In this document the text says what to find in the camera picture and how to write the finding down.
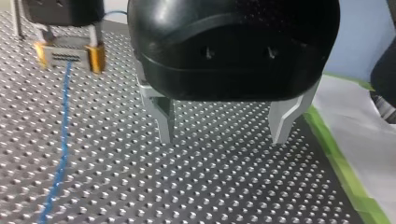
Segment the green tape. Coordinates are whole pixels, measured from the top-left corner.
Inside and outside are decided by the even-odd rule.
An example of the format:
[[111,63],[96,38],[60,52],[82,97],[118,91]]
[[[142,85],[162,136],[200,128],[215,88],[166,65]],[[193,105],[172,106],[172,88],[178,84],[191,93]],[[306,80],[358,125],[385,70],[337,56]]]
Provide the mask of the green tape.
[[323,75],[326,75],[329,77],[338,77],[343,80],[352,81],[352,82],[358,83],[361,87],[363,87],[364,89],[366,89],[368,91],[374,91],[374,88],[371,86],[370,83],[362,81],[362,80],[354,78],[354,77],[342,77],[342,76],[338,76],[336,74],[332,74],[332,73],[328,73],[328,72],[325,72]]
[[390,224],[378,203],[367,195],[318,111],[311,106],[305,112],[304,118],[322,146],[352,206],[359,213],[364,223]]

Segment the metal plate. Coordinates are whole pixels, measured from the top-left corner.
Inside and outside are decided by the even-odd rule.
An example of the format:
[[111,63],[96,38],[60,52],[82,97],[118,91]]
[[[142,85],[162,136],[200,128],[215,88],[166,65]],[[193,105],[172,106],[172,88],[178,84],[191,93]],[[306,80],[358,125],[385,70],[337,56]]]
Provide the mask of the metal plate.
[[[64,68],[41,70],[9,19],[0,14],[0,220],[34,223],[61,156]],[[268,104],[176,102],[174,144],[161,145],[129,37],[105,43],[102,76],[72,70],[68,168],[49,223],[361,223],[303,119],[273,146]]]

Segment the black plastic cover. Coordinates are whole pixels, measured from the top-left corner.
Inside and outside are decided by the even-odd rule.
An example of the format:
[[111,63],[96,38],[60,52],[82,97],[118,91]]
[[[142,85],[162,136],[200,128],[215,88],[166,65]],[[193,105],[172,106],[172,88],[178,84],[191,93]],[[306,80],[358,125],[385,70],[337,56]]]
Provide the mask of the black plastic cover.
[[22,0],[26,19],[55,26],[87,26],[105,16],[103,0]]
[[378,60],[371,74],[374,89],[396,107],[396,38]]
[[196,101],[296,97],[321,77],[340,20],[337,0],[130,0],[147,82]]

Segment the blue wire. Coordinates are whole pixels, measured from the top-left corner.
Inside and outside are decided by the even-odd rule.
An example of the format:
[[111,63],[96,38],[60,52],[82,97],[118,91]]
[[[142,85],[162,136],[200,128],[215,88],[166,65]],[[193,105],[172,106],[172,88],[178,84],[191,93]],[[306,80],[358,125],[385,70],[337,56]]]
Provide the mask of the blue wire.
[[126,13],[126,11],[121,11],[121,10],[113,10],[113,11],[109,11],[106,13],[106,16],[110,15],[110,14],[124,14],[124,15],[128,15],[128,13]]
[[41,213],[38,223],[39,224],[45,224],[47,223],[47,214],[50,212],[52,209],[52,200],[56,196],[58,192],[59,185],[62,182],[62,179],[64,178],[64,170],[66,168],[66,163],[67,163],[67,116],[68,116],[68,88],[69,88],[69,79],[70,79],[70,70],[72,67],[71,62],[67,62],[67,68],[66,72],[64,74],[64,101],[63,101],[63,106],[64,106],[64,116],[62,120],[62,136],[61,136],[61,148],[62,148],[62,157],[61,161],[58,165],[58,168],[55,173],[55,178],[52,184],[52,188],[49,191],[49,195],[47,196],[47,200],[45,202],[45,208],[43,212]]

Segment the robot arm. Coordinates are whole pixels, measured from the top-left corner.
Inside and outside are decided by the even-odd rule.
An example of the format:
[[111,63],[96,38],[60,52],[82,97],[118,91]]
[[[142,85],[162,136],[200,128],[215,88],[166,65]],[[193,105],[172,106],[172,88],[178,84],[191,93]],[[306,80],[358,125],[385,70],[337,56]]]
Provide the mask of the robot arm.
[[[19,0],[12,1],[15,34],[21,36]],[[26,19],[35,27],[35,50],[42,67],[75,65],[96,74],[105,69],[101,21],[103,0],[21,0]],[[51,26],[88,27],[89,37],[55,36]]]

